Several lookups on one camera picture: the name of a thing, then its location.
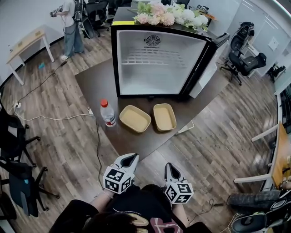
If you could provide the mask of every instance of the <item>red bottle cap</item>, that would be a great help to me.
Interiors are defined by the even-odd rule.
[[[101,100],[100,102],[102,107],[107,107],[108,106],[108,101],[107,100]]]

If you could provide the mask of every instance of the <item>fridge shelf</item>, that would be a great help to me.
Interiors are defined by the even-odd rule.
[[[131,49],[122,59],[123,65],[166,65],[186,68],[179,52],[160,49]]]

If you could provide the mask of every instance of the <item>white shirt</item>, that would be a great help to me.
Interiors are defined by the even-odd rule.
[[[65,0],[63,6],[63,12],[68,11],[68,14],[63,16],[65,27],[71,27],[74,24],[73,16],[75,12],[74,0]]]

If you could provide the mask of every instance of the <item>black fridge frame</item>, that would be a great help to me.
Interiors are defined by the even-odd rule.
[[[205,46],[194,65],[190,75],[187,77],[186,82],[184,83],[179,94],[141,94],[141,95],[121,95],[120,94],[120,85],[119,85],[119,72],[118,72],[118,56],[117,56],[117,31],[120,30],[140,30],[140,31],[156,31],[156,32],[166,32],[176,35],[185,35],[188,37],[200,39],[206,41]],[[117,97],[121,98],[132,98],[132,97],[176,97],[178,99],[188,98],[191,90],[198,82],[199,78],[203,74],[204,70],[208,66],[212,57],[214,56],[217,45],[210,37],[199,35],[197,33],[177,30],[170,27],[156,27],[150,25],[115,25],[111,26],[111,44],[112,44],[112,57],[113,57],[113,68],[114,68],[114,77],[115,77],[115,86]]]

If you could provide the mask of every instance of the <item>dark wooden table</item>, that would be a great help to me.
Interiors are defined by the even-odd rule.
[[[196,99],[191,97],[188,101],[179,102],[168,98],[154,98],[149,101],[146,98],[117,98],[112,59],[93,66],[75,77],[98,124],[102,126],[115,150],[120,155],[138,153],[140,160],[164,144],[197,116],[228,83],[225,77],[216,72]],[[117,124],[112,128],[103,122],[100,114],[101,99],[107,99],[115,111]],[[177,120],[176,129],[169,132],[157,130],[153,107],[159,103],[169,103],[172,106]],[[120,121],[119,114],[127,105],[134,105],[151,116],[151,124],[144,133],[136,133]]]

